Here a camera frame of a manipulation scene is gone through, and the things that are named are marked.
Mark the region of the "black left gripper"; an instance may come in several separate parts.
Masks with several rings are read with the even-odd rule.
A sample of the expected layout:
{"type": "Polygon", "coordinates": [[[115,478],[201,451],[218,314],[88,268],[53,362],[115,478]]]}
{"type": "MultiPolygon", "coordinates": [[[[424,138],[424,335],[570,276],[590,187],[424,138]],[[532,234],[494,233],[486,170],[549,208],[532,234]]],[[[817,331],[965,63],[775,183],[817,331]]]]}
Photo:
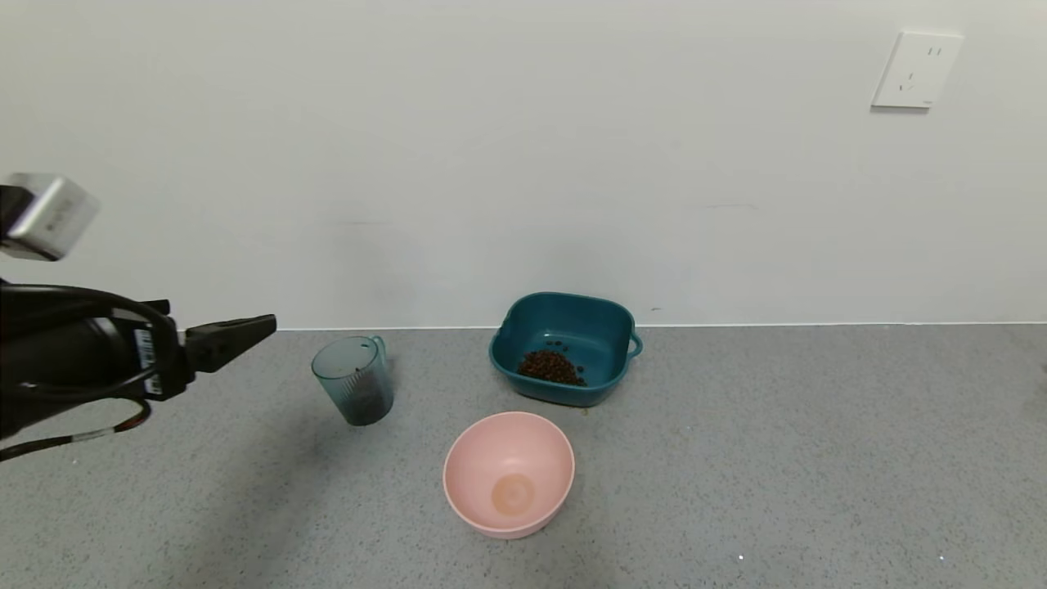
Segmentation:
{"type": "MultiPolygon", "coordinates": [[[[2,436],[92,400],[137,397],[179,348],[164,301],[4,299],[2,436]]],[[[187,368],[216,373],[277,329],[274,314],[187,329],[187,368]]]]}

